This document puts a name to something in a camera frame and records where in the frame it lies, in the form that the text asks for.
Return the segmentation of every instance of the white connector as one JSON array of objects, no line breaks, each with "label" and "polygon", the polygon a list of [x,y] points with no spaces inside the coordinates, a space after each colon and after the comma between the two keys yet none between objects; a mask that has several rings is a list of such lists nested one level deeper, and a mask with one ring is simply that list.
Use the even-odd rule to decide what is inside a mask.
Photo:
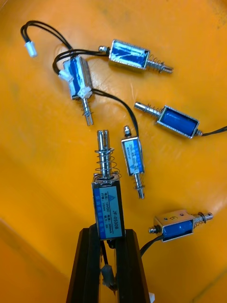
[{"label": "white connector", "polygon": [[30,57],[34,58],[37,56],[37,51],[35,49],[35,44],[34,42],[30,41],[30,42],[26,42],[25,43],[25,47],[30,55]]},{"label": "white connector", "polygon": [[68,83],[73,81],[72,75],[70,73],[64,71],[64,70],[59,71],[58,76],[59,76],[59,78],[61,78],[62,80],[67,81]]},{"label": "white connector", "polygon": [[79,92],[77,93],[77,95],[81,98],[81,99],[88,99],[91,97],[92,95],[92,90],[89,86],[83,87],[79,90]]}]

